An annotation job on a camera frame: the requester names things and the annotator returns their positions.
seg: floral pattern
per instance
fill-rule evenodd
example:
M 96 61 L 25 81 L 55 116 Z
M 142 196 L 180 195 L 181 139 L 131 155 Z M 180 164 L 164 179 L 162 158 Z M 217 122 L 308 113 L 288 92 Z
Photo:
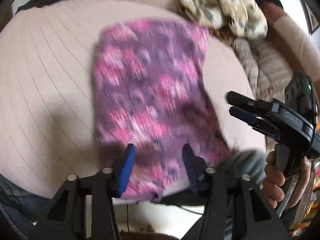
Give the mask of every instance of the floral pattern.
M 95 55 L 98 143 L 112 163 L 133 143 L 135 164 L 125 199 L 155 200 L 186 179 L 182 147 L 214 164 L 230 155 L 204 91 L 208 31 L 198 25 L 138 20 L 101 32 Z

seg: black cable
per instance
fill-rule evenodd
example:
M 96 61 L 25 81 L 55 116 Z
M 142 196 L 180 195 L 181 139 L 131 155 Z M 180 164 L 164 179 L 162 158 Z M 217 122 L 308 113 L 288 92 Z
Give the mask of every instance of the black cable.
M 178 208 L 181 208 L 181 209 L 184 210 L 184 211 L 188 211 L 188 212 L 190 212 L 190 213 L 197 214 L 197 215 L 203 215 L 203 213 L 198 213 L 198 212 L 192 211 L 192 210 L 190 210 L 190 209 L 184 208 L 184 207 L 179 206 L 179 205 L 176 205 L 176 206 L 177 206 Z
M 127 204 L 127 229 L 128 229 L 128 232 L 130 233 L 130 229 L 129 229 L 129 207 L 128 207 L 128 204 Z

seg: crumpled patterned fabric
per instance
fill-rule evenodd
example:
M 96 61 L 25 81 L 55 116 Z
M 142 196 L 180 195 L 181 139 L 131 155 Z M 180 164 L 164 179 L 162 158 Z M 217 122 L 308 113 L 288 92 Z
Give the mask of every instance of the crumpled patterned fabric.
M 235 37 L 256 40 L 267 36 L 267 19 L 255 0 L 180 0 L 180 2 L 187 16 L 200 26 L 210 28 L 212 34 L 219 34 L 218 31 L 227 26 Z
M 100 35 L 94 63 L 101 156 L 111 164 L 128 143 L 136 158 L 124 199 L 161 199 L 187 180 L 182 147 L 207 163 L 230 156 L 204 91 L 208 30 L 191 23 L 138 20 Z

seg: cream floral cloth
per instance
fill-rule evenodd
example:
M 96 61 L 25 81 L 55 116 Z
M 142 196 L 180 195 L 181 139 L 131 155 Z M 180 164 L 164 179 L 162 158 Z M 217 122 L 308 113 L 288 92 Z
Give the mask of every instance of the cream floral cloth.
M 267 20 L 255 0 L 180 0 L 184 12 L 200 26 L 217 32 L 228 26 L 234 36 L 249 40 L 267 36 Z

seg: human hand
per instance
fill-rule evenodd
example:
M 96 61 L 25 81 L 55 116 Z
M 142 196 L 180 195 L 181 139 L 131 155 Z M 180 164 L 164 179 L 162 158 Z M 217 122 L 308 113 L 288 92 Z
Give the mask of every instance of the human hand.
M 265 167 L 266 178 L 263 180 L 262 194 L 270 202 L 270 205 L 275 208 L 279 201 L 284 198 L 284 192 L 280 188 L 285 183 L 284 175 L 276 168 L 274 162 L 276 153 L 270 152 L 267 156 L 267 165 Z M 310 178 L 311 161 L 304 157 L 301 160 L 300 177 L 297 185 L 292 193 L 292 196 L 287 204 L 287 209 L 294 207 L 301 199 Z

